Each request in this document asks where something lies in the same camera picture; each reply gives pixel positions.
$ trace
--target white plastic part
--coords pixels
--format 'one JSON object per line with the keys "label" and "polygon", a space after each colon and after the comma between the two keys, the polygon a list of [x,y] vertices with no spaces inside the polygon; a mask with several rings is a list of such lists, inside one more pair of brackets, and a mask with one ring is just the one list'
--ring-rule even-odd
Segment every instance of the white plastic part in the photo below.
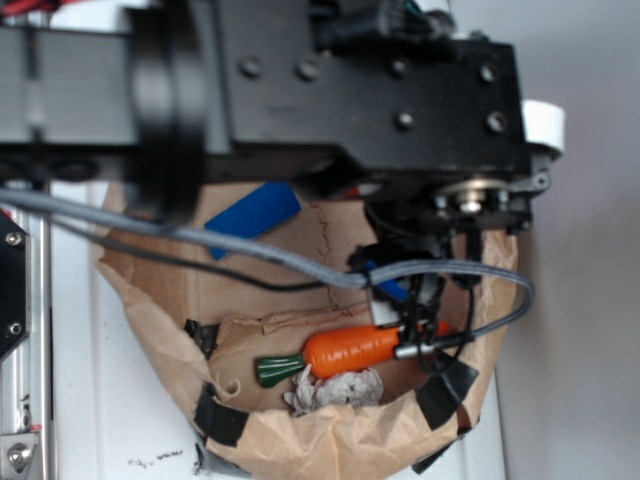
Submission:
{"label": "white plastic part", "polygon": [[447,0],[415,0],[415,2],[425,12],[431,10],[449,11],[449,2]]}
{"label": "white plastic part", "polygon": [[83,32],[120,32],[124,29],[122,9],[147,8],[151,0],[91,0],[63,5],[51,18],[50,27]]}
{"label": "white plastic part", "polygon": [[554,158],[564,153],[564,110],[552,103],[537,100],[522,102],[522,117],[528,143],[544,145],[554,151]]}

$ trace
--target crumpled paper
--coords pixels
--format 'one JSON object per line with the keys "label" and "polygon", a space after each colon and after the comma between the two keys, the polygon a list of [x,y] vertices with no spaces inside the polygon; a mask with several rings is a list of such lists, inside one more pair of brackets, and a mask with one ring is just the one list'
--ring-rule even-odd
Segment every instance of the crumpled paper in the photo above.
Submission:
{"label": "crumpled paper", "polygon": [[327,405],[351,405],[377,407],[384,387],[380,375],[373,368],[359,373],[345,372],[327,380],[309,380],[311,365],[294,375],[291,381],[296,386],[294,392],[286,392],[284,401],[293,407],[292,417],[300,417]]}

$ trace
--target black electrical tape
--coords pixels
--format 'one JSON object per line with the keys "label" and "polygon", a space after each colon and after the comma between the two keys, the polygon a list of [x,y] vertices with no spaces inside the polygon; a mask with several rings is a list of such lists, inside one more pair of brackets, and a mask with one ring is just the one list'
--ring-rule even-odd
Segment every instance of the black electrical tape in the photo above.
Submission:
{"label": "black electrical tape", "polygon": [[473,382],[480,374],[476,369],[453,360],[450,355],[441,352],[435,361],[439,365],[449,365],[442,375],[430,378],[422,387],[416,389],[418,405],[431,430],[440,428],[456,413],[467,397]]}
{"label": "black electrical tape", "polygon": [[204,357],[209,360],[213,351],[218,348],[216,343],[216,337],[218,336],[218,330],[220,325],[200,325],[195,320],[187,320],[184,326],[184,331],[189,334],[198,348],[204,353]]}
{"label": "black electrical tape", "polygon": [[442,457],[442,455],[444,455],[446,453],[446,451],[449,450],[451,448],[451,445],[453,445],[454,443],[455,442],[451,442],[449,445],[447,445],[446,447],[441,448],[437,452],[432,453],[431,455],[427,455],[426,457],[421,458],[416,463],[411,465],[411,470],[416,472],[418,475],[422,475],[424,472],[427,471],[427,469],[429,469],[429,467],[431,467],[431,465],[436,463],[436,461],[438,461],[438,459],[440,457]]}
{"label": "black electrical tape", "polygon": [[235,447],[242,437],[249,414],[225,407],[215,401],[216,389],[210,383],[202,386],[194,423],[213,441]]}

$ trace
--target gray cable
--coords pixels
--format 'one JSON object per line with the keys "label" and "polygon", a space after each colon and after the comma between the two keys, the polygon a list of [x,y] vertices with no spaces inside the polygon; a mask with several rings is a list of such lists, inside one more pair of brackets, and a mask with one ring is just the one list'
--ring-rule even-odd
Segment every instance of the gray cable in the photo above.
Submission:
{"label": "gray cable", "polygon": [[140,235],[184,241],[205,247],[215,247],[234,253],[248,255],[268,262],[282,265],[291,270],[303,273],[328,285],[343,288],[365,288],[382,282],[411,275],[425,273],[447,273],[454,275],[489,275],[501,278],[525,287],[525,299],[513,313],[496,320],[489,325],[474,330],[474,336],[481,336],[498,329],[524,315],[534,298],[534,287],[531,281],[517,273],[478,262],[463,260],[409,260],[378,267],[365,276],[361,273],[344,273],[328,268],[301,255],[287,252],[277,247],[264,245],[253,240],[188,227],[167,227],[156,223],[139,220],[99,208],[81,205],[68,200],[53,198],[33,191],[18,191],[0,188],[0,201],[16,207],[31,210],[54,217],[71,217],[109,228],[124,230]]}

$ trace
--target bolt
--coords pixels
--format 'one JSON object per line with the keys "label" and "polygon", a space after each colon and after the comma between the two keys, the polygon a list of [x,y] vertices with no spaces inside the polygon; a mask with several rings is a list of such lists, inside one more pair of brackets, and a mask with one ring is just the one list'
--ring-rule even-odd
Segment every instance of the bolt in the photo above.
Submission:
{"label": "bolt", "polygon": [[402,130],[410,130],[414,127],[416,119],[412,113],[402,111],[396,115],[396,125]]}
{"label": "bolt", "polygon": [[296,67],[298,76],[307,82],[311,82],[320,76],[320,67],[314,60],[303,60]]}
{"label": "bolt", "polygon": [[11,335],[20,335],[20,333],[22,333],[22,325],[19,323],[12,323],[9,325],[9,333],[11,333]]}
{"label": "bolt", "polygon": [[394,58],[389,64],[391,73],[396,77],[404,77],[409,73],[409,61],[405,58]]}
{"label": "bolt", "polygon": [[22,472],[31,463],[31,449],[23,443],[16,443],[7,452],[9,463],[16,472]]}
{"label": "bolt", "polygon": [[480,213],[480,210],[482,210],[482,204],[477,200],[467,200],[466,202],[462,202],[460,204],[460,211],[467,215]]}
{"label": "bolt", "polygon": [[493,63],[487,62],[480,67],[480,77],[487,83],[494,83],[500,78],[500,72]]}
{"label": "bolt", "polygon": [[502,112],[491,112],[487,117],[487,126],[492,132],[504,133],[507,130],[507,117]]}
{"label": "bolt", "polygon": [[12,247],[17,247],[22,243],[22,235],[18,232],[7,233],[7,236],[4,237],[5,242],[7,242]]}
{"label": "bolt", "polygon": [[536,175],[536,183],[538,188],[547,188],[549,186],[549,178],[544,173]]}
{"label": "bolt", "polygon": [[240,71],[248,78],[258,78],[262,75],[262,62],[258,57],[247,57],[240,61]]}

